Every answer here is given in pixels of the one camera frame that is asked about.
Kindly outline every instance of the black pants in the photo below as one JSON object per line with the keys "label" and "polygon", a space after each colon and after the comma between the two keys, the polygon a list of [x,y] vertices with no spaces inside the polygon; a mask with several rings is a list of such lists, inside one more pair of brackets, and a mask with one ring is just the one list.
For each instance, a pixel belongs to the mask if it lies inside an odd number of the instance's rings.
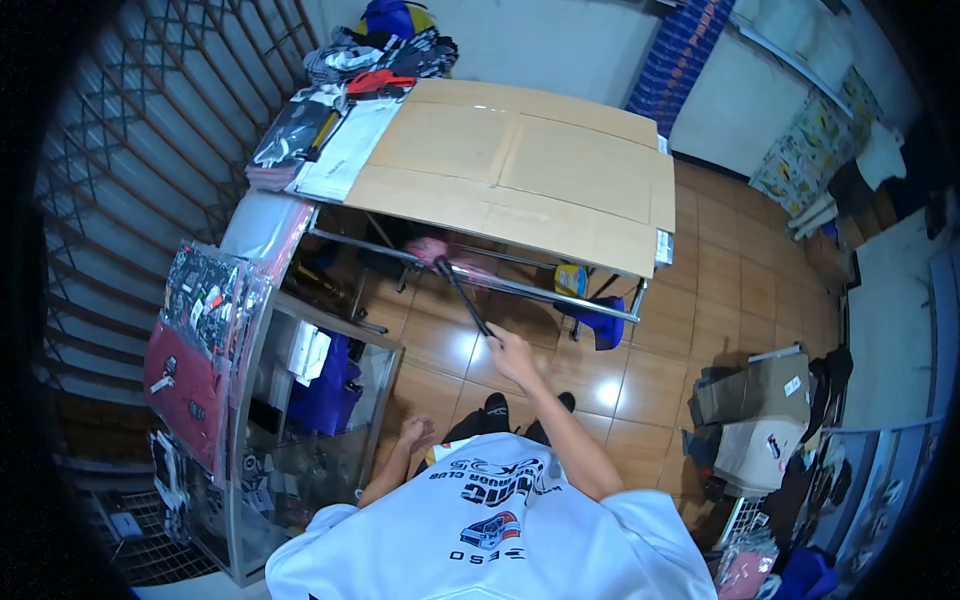
{"label": "black pants", "polygon": [[[450,427],[450,430],[441,440],[441,444],[459,442],[460,440],[466,440],[467,438],[487,433],[510,433],[510,423],[507,419],[488,418],[486,411],[481,408],[473,411],[459,423]],[[543,426],[540,425],[540,420],[535,420],[527,427],[527,431],[523,434],[523,437],[539,444],[550,445],[550,440],[547,439],[546,432],[543,431]],[[416,477],[421,474],[426,468],[426,460],[420,461],[420,466],[417,467],[417,472],[414,476]]]}

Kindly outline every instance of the blue fabric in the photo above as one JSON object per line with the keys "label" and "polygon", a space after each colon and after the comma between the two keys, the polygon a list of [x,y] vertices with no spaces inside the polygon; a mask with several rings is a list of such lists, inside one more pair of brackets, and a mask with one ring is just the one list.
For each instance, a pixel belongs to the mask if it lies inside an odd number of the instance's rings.
{"label": "blue fabric", "polygon": [[[616,310],[623,310],[623,299],[617,296],[607,296],[597,300],[591,300],[595,304],[603,304]],[[576,306],[554,302],[553,307],[564,313],[567,317],[573,317],[580,323],[593,329],[594,347],[598,350],[612,350],[620,344],[623,339],[623,320],[591,313]]]}
{"label": "blue fabric", "polygon": [[819,552],[794,548],[780,576],[774,600],[815,600],[834,591],[840,583],[836,569],[829,568]]}
{"label": "blue fabric", "polygon": [[733,1],[689,0],[663,19],[625,108],[656,121],[663,137],[670,137],[730,17]]}
{"label": "blue fabric", "polygon": [[387,32],[400,39],[414,36],[414,22],[403,0],[372,0],[363,15],[368,32]]}

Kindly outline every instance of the black shoe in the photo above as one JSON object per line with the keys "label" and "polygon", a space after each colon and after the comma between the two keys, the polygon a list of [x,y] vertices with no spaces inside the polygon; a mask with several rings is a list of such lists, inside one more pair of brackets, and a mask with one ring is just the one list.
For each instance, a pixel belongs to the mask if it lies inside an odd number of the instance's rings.
{"label": "black shoe", "polygon": [[566,410],[573,412],[574,407],[577,405],[577,398],[573,397],[573,394],[570,392],[561,392],[557,399],[560,403],[566,407]]}
{"label": "black shoe", "polygon": [[507,398],[495,392],[487,397],[483,405],[486,433],[510,431],[510,410],[507,407]]}

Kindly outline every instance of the red garment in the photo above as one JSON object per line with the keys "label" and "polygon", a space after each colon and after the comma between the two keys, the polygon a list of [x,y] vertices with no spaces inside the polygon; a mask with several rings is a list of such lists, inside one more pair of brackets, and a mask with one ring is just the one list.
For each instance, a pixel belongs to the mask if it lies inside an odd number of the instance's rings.
{"label": "red garment", "polygon": [[157,320],[143,366],[143,395],[214,478],[224,476],[226,361],[188,344]]}

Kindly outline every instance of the plastic bag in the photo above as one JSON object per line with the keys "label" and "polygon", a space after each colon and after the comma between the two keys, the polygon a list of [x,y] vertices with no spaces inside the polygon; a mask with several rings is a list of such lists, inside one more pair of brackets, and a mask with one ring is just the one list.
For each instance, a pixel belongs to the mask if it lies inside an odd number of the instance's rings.
{"label": "plastic bag", "polygon": [[720,600],[753,600],[780,550],[763,526],[734,536],[720,558],[713,583]]}

